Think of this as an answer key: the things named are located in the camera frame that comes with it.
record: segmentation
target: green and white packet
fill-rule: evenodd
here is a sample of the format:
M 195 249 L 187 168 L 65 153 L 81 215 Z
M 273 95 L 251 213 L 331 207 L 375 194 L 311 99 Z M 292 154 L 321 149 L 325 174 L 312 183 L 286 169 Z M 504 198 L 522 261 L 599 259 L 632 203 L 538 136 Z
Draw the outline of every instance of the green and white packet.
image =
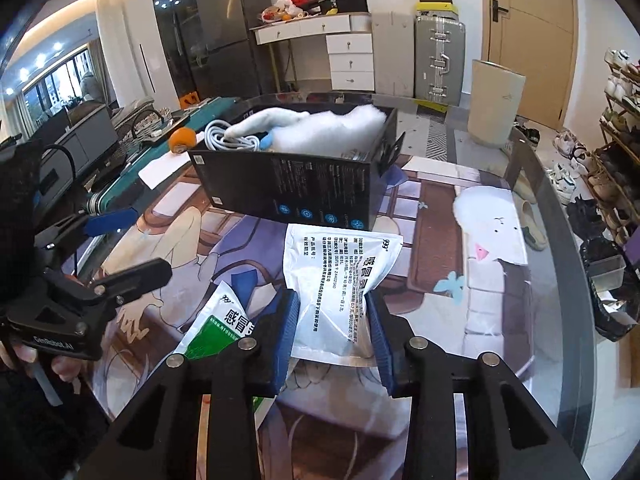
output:
M 251 335 L 253 331 L 254 324 L 249 321 L 233 289 L 225 282 L 220 282 L 174 352 L 184 354 L 188 359 L 208 357 L 219 353 L 240 338 Z M 297 362 L 297 359 L 289 360 L 287 377 Z M 254 397 L 256 428 L 260 426 L 273 403 L 274 399 Z

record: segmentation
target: silver bolt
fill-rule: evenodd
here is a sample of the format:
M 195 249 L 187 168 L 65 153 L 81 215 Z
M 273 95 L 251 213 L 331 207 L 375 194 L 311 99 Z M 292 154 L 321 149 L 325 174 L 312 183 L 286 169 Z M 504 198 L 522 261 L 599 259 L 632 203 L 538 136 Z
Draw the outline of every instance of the silver bolt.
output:
M 184 362 L 184 355 L 182 354 L 171 354 L 167 359 L 166 359 L 166 365 L 169 368 L 177 368 L 182 366 L 182 363 Z
M 429 345 L 429 340 L 420 335 L 414 335 L 409 339 L 409 346 L 416 350 L 424 350 Z
M 78 321 L 76 323 L 76 335 L 84 335 L 86 334 L 86 329 L 89 328 L 84 321 Z
M 485 352 L 482 354 L 482 362 L 488 366 L 497 366 L 500 364 L 500 358 L 493 352 Z
M 238 348 L 241 350 L 253 350 L 258 342 L 253 337 L 243 337 L 238 341 Z

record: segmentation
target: door frame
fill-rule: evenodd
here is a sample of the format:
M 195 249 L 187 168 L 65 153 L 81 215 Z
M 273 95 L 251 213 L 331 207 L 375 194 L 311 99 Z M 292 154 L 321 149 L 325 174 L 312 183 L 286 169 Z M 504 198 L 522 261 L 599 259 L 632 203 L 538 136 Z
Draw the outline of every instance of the door frame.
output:
M 564 118 L 566 117 L 567 108 L 569 105 L 569 99 L 571 98 L 571 91 L 574 87 L 575 76 L 575 63 L 578 57 L 578 0 L 572 0 L 574 4 L 574 45 L 571 53 L 571 66 L 569 69 L 569 80 L 566 88 L 566 94 L 564 96 L 564 102 L 562 102 L 562 113 L 558 119 L 558 126 L 556 130 L 560 130 L 564 125 Z M 490 0 L 482 0 L 482 60 L 489 61 L 489 40 L 491 35 L 491 5 Z

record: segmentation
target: orange ball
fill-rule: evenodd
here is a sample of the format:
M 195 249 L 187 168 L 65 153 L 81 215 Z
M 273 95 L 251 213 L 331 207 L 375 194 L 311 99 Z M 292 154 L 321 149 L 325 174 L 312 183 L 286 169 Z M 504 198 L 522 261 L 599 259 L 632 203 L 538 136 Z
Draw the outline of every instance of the orange ball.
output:
M 191 128 L 182 126 L 175 130 L 169 137 L 169 149 L 174 153 L 183 153 L 197 144 L 196 132 Z

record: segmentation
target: open black cardboard box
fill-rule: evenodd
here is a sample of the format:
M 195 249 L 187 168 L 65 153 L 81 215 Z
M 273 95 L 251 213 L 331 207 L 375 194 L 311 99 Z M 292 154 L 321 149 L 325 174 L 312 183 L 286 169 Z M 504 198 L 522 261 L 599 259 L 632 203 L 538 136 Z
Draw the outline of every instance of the open black cardboard box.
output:
M 331 110 L 344 115 L 353 104 L 279 104 L 298 112 Z M 220 117 L 239 123 L 267 105 L 236 105 Z M 272 152 L 213 152 L 204 141 L 189 156 L 216 207 L 280 222 L 371 230 L 386 191 L 385 173 L 396 161 L 397 111 L 381 108 L 384 127 L 364 160 Z

